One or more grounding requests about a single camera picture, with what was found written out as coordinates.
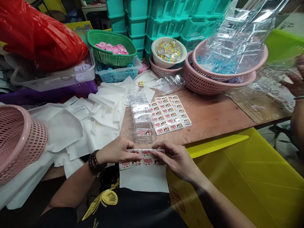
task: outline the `pink plastic basket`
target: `pink plastic basket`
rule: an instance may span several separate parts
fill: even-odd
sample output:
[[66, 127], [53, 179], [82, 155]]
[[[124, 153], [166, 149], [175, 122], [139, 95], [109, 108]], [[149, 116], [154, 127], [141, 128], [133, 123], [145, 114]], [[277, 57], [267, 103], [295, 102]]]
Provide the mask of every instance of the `pink plastic basket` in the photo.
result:
[[198, 56], [201, 56], [204, 53], [204, 45], [205, 45], [206, 40], [202, 41], [201, 43], [199, 43], [199, 45], [194, 49], [193, 51], [193, 69], [196, 70], [198, 73], [200, 73], [201, 75], [211, 78], [215, 81], [227, 81], [231, 78], [235, 78], [235, 77], [240, 77], [240, 76], [244, 76], [246, 74], [249, 74], [253, 71], [256, 71], [258, 68], [260, 68], [267, 60], [268, 57], [268, 49], [265, 45], [265, 49], [264, 49], [264, 54], [260, 59], [260, 62], [253, 68], [251, 68], [248, 71], [245, 71], [243, 73], [237, 73], [237, 74], [218, 74], [218, 73], [213, 73], [211, 71], [206, 70], [205, 68], [203, 68], [196, 60], [196, 58]]
[[186, 86], [193, 92], [203, 95], [214, 95], [230, 88], [246, 86], [256, 79], [256, 72], [253, 71], [249, 74], [240, 76], [243, 83], [239, 84], [230, 84], [212, 80], [193, 69], [192, 54], [193, 51], [189, 52], [185, 59], [183, 79], [186, 82]]
[[167, 76], [175, 76], [180, 70], [183, 69], [183, 67], [178, 68], [178, 69], [173, 69], [173, 70], [160, 68], [154, 64], [153, 55], [150, 55], [149, 62], [151, 64], [151, 70], [159, 78], [163, 78], [163, 77], [167, 77]]
[[24, 108], [0, 106], [0, 184], [35, 162], [48, 140], [46, 128]]

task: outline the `person's left hand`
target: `person's left hand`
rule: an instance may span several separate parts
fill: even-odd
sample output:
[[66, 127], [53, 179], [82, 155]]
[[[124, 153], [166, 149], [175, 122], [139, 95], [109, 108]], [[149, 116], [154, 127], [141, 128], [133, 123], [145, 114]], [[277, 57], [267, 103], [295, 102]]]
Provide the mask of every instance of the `person's left hand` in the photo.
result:
[[128, 153], [127, 149], [134, 149], [134, 142], [125, 136], [119, 136], [108, 145], [96, 153], [99, 164], [117, 163], [141, 160], [141, 156], [136, 153]]

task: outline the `sticker sheet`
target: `sticker sheet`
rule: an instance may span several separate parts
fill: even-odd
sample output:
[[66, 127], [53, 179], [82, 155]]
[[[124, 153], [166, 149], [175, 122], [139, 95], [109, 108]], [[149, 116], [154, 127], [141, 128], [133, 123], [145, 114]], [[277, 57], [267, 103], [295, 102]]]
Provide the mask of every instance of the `sticker sheet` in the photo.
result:
[[165, 106], [165, 112], [173, 114], [173, 116], [178, 116], [181, 122], [187, 127], [191, 126], [192, 122], [188, 117], [188, 114], [185, 111], [184, 106], [182, 105], [179, 97], [177, 95], [173, 96], [164, 96], [164, 97], [157, 97], [155, 98], [155, 102]]
[[185, 128], [173, 104], [167, 97], [149, 104], [152, 112], [156, 135], [162, 135], [171, 131]]
[[125, 170], [129, 168], [134, 168], [137, 166], [162, 166], [165, 165], [163, 162], [159, 161], [158, 159], [154, 158], [152, 156], [152, 151], [160, 151], [162, 153], [165, 153], [164, 149], [128, 149], [128, 153], [137, 153], [142, 157], [142, 160], [140, 161], [127, 161], [127, 162], [120, 162], [119, 163], [119, 169]]

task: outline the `hand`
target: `hand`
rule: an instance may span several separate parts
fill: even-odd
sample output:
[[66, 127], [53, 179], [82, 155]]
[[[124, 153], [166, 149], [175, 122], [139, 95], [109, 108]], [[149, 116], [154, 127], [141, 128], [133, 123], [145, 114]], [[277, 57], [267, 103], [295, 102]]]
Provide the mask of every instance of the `hand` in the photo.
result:
[[[300, 72], [301, 76], [304, 77], [304, 55], [300, 55], [297, 57], [297, 69]], [[295, 97], [304, 96], [304, 81], [303, 79], [296, 75], [293, 72], [288, 72], [286, 75], [291, 79], [293, 84], [286, 82], [286, 81], [280, 81], [280, 83], [284, 86], [286, 86], [292, 95]]]
[[155, 143], [152, 149], [159, 147], [166, 149], [166, 153], [172, 155], [171, 158], [159, 151], [152, 152], [152, 155], [163, 161], [177, 177], [195, 184], [204, 176], [183, 146], [165, 140]]
[[99, 164], [141, 160], [140, 155], [127, 152], [127, 149], [133, 148], [134, 142], [128, 140], [125, 136], [119, 136], [99, 150], [96, 153], [96, 159]]

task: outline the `sleeve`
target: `sleeve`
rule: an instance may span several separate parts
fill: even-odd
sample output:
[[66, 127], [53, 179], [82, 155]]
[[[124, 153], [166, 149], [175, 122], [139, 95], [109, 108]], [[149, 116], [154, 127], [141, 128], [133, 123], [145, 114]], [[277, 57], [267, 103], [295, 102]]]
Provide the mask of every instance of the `sleeve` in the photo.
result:
[[75, 228], [76, 210], [71, 207], [56, 207], [45, 212], [33, 228]]

